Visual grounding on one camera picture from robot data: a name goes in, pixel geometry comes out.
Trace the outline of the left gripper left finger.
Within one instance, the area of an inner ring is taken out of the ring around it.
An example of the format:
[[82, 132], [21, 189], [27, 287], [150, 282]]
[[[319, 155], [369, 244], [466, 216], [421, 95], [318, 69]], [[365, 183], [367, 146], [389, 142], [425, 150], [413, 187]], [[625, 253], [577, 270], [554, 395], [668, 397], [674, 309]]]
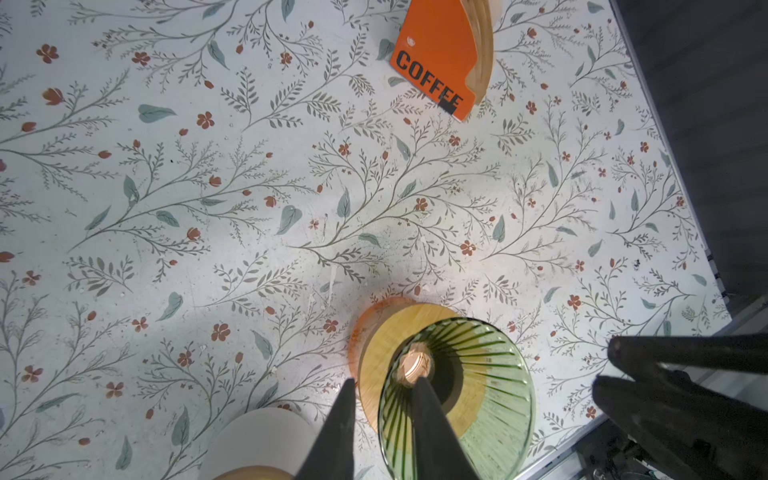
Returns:
[[296, 474], [296, 480], [353, 479], [355, 412], [355, 381], [348, 378]]

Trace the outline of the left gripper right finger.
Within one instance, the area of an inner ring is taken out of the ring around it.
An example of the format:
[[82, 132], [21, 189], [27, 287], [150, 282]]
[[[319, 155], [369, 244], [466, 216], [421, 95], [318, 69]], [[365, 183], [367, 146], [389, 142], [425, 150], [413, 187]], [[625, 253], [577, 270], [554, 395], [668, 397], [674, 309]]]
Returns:
[[418, 479], [478, 479], [431, 384], [419, 378], [412, 394], [414, 454]]

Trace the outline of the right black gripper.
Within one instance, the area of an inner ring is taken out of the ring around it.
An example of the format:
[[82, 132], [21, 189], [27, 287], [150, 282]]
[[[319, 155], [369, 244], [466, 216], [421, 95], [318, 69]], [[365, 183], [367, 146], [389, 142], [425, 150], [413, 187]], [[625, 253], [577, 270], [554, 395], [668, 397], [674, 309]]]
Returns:
[[764, 479], [767, 412], [695, 383], [688, 367], [767, 373], [764, 333], [617, 336], [607, 357], [623, 377], [598, 376], [594, 403], [673, 479]]

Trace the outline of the frosted white glass mug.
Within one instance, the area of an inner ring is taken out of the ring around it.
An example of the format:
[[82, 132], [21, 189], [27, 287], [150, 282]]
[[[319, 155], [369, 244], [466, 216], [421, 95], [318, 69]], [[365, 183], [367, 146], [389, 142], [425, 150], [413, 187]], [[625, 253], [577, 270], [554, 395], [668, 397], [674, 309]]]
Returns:
[[200, 479], [292, 479], [317, 437], [299, 415], [264, 408], [232, 420], [212, 441]]

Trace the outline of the green glass dripper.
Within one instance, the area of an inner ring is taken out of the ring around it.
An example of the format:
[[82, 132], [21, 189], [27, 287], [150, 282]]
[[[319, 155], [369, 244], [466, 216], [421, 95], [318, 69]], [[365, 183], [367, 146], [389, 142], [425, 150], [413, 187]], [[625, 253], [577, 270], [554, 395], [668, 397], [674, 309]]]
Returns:
[[378, 437], [389, 474], [417, 478], [410, 399], [426, 378], [475, 473], [512, 479], [534, 429], [535, 392], [517, 346], [481, 320], [455, 317], [429, 325], [395, 350], [378, 408]]

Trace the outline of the orange coffee filter pack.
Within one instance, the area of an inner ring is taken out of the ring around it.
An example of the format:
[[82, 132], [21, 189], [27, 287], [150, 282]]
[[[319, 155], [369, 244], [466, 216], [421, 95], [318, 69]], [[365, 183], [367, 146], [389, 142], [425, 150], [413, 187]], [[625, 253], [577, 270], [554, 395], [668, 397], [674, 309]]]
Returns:
[[415, 0], [390, 64], [438, 107], [464, 121], [489, 88], [493, 26], [500, 13], [499, 1]]

